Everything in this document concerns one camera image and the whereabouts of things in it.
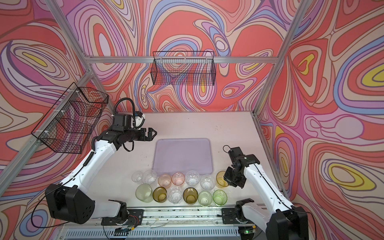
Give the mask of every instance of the clear glass cup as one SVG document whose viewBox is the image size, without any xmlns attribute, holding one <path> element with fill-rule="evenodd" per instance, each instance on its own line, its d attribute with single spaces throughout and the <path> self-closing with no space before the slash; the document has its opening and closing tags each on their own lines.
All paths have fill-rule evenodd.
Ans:
<svg viewBox="0 0 384 240">
<path fill-rule="evenodd" d="M 224 188 L 224 187 L 228 187 L 229 184 L 227 183 L 227 181 L 224 180 L 224 174 L 225 174 L 225 171 L 220 171 L 218 172 L 218 174 L 216 175 L 216 183 L 217 183 L 217 187 L 218 188 Z"/>
<path fill-rule="evenodd" d="M 213 194 L 216 206 L 222 206 L 227 202 L 227 194 L 223 190 L 216 190 Z"/>
<path fill-rule="evenodd" d="M 140 171 L 136 171 L 132 174 L 132 181 L 134 182 L 140 182 L 143 177 L 143 173 Z"/>
<path fill-rule="evenodd" d="M 189 171 L 185 175 L 185 182 L 190 185 L 194 186 L 197 185 L 200 181 L 200 175 L 196 171 Z"/>
<path fill-rule="evenodd" d="M 168 189 L 171 186 L 172 178 L 168 174 L 163 174 L 159 177 L 158 183 L 161 187 Z"/>
<path fill-rule="evenodd" d="M 146 184 L 152 185 L 156 181 L 157 174 L 153 170 L 147 170 L 143 173 L 141 181 Z"/>
<path fill-rule="evenodd" d="M 204 190 L 212 190 L 215 187 L 216 179 L 211 175 L 204 175 L 200 179 L 200 185 Z"/>
<path fill-rule="evenodd" d="M 198 196 L 199 194 L 197 193 L 197 190 L 194 189 L 193 187 L 188 187 L 187 189 L 184 190 L 184 193 L 183 193 L 183 199 L 189 205 L 194 204 L 197 201 Z"/>
<path fill-rule="evenodd" d="M 167 190 L 163 187 L 158 187 L 153 190 L 153 199 L 158 203 L 163 203 L 167 200 Z"/>
<path fill-rule="evenodd" d="M 212 203 L 212 194 L 208 191 L 202 191 L 198 197 L 201 206 L 206 207 Z"/>
<path fill-rule="evenodd" d="M 180 186 L 184 183 L 185 177 L 182 172 L 175 172 L 175 174 L 172 175 L 172 182 L 176 186 Z"/>
<path fill-rule="evenodd" d="M 136 198 L 143 202 L 151 202 L 152 197 L 152 188 L 149 184 L 143 183 L 136 189 Z"/>
<path fill-rule="evenodd" d="M 177 204 L 183 198 L 183 192 L 179 186 L 171 186 L 167 191 L 167 199 L 173 204 Z"/>
</svg>

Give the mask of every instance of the mesh basket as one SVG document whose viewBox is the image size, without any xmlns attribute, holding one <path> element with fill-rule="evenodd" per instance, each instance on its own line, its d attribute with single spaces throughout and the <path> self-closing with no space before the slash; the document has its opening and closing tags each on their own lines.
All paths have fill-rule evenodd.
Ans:
<svg viewBox="0 0 384 240">
<path fill-rule="evenodd" d="M 77 87 L 48 126 L 32 134 L 54 152 L 80 154 L 107 104 L 106 93 Z"/>
<path fill-rule="evenodd" d="M 212 51 L 155 51 L 151 68 L 154 85 L 215 84 Z"/>
</svg>

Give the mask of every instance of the wall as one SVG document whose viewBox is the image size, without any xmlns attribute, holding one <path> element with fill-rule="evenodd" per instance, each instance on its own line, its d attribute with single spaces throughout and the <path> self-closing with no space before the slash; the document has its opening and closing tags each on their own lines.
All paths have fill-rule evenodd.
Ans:
<svg viewBox="0 0 384 240">
<path fill-rule="evenodd" d="M 0 172 L 29 139 L 30 132 L 63 91 L 83 75 L 73 50 L 43 0 L 0 3 Z M 110 125 L 110 113 L 93 133 Z M 57 154 L 42 145 L 0 197 L 0 239 L 48 239 L 54 229 L 36 229 L 31 212 L 45 188 L 71 172 L 83 154 Z M 34 223 L 60 223 L 46 202 Z"/>
<path fill-rule="evenodd" d="M 216 56 L 276 56 L 296 1 L 64 2 L 62 11 L 91 56 L 151 56 L 212 50 Z M 219 64 L 214 87 L 153 86 L 151 64 L 94 64 L 115 103 L 130 97 L 144 112 L 251 111 L 271 64 Z M 129 111 L 130 106 L 121 104 Z"/>
<path fill-rule="evenodd" d="M 258 111 L 318 239 L 384 238 L 383 19 L 383 1 L 314 1 Z"/>
</svg>

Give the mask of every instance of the lavender rectangular tray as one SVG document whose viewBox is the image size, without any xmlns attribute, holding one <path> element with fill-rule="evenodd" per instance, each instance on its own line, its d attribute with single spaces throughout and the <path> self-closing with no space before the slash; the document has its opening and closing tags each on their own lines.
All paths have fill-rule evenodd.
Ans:
<svg viewBox="0 0 384 240">
<path fill-rule="evenodd" d="M 200 175 L 213 172 L 211 143 L 208 138 L 159 139 L 156 142 L 153 170 L 157 175 L 186 174 L 190 170 Z"/>
</svg>

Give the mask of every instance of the wire basket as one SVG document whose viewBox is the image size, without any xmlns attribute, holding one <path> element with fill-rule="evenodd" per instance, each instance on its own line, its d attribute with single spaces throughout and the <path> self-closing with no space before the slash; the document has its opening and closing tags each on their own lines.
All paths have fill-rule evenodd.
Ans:
<svg viewBox="0 0 384 240">
<path fill-rule="evenodd" d="M 154 51 L 153 85 L 215 85 L 213 51 Z"/>
<path fill-rule="evenodd" d="M 42 131 L 35 131 L 36 126 L 32 135 L 54 152 L 80 154 L 107 104 L 106 93 L 77 87 L 48 126 Z"/>
</svg>

